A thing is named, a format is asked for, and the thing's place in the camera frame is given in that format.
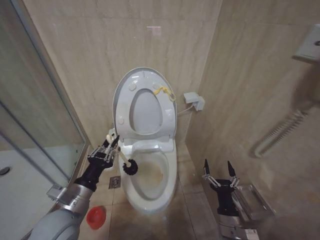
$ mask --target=toilet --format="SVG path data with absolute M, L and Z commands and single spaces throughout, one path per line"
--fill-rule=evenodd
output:
M 130 204 L 144 214 L 164 210 L 177 181 L 177 105 L 162 90 L 154 94 L 161 87 L 173 93 L 158 71 L 138 67 L 122 78 L 113 98 L 118 144 L 127 159 L 138 165 L 135 175 L 127 175 L 119 157 L 121 185 Z

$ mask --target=marble wall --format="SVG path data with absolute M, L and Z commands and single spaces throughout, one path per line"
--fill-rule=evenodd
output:
M 136 67 L 183 93 L 199 88 L 222 0 L 24 0 L 93 146 L 113 126 L 112 101 Z M 178 119 L 184 141 L 191 114 Z
M 198 93 L 203 111 L 192 114 L 186 144 L 198 175 L 207 158 L 211 175 L 228 177 L 231 161 L 241 182 L 252 182 L 276 211 L 260 239 L 316 239 L 320 234 L 320 109 L 267 157 L 252 146 L 308 97 L 320 69 L 292 59 L 320 2 L 223 0 Z M 216 194 L 203 183 L 211 209 Z

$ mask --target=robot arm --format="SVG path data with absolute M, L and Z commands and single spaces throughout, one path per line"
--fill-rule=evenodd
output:
M 33 228 L 30 240 L 77 240 L 80 224 L 97 189 L 104 169 L 111 168 L 117 154 L 119 136 L 109 144 L 107 140 L 89 156 L 89 166 L 83 175 L 66 187 L 53 185 L 47 195 L 60 209 L 48 213 Z

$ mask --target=toilet lid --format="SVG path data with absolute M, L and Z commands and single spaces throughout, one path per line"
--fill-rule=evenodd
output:
M 118 84 L 113 98 L 113 123 L 120 140 L 173 138 L 177 125 L 176 102 L 160 87 L 172 91 L 156 70 L 139 67 L 129 71 Z

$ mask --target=shower drain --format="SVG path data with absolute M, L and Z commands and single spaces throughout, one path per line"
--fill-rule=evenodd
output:
M 110 177 L 109 189 L 120 188 L 120 186 L 121 186 L 121 177 L 120 176 Z
M 6 166 L 6 167 L 4 167 L 4 168 L 1 168 L 1 169 L 0 169 L 0 177 L 8 174 L 8 173 L 10 172 L 10 170 L 11 170 L 11 167 L 9 167 L 9 166 Z

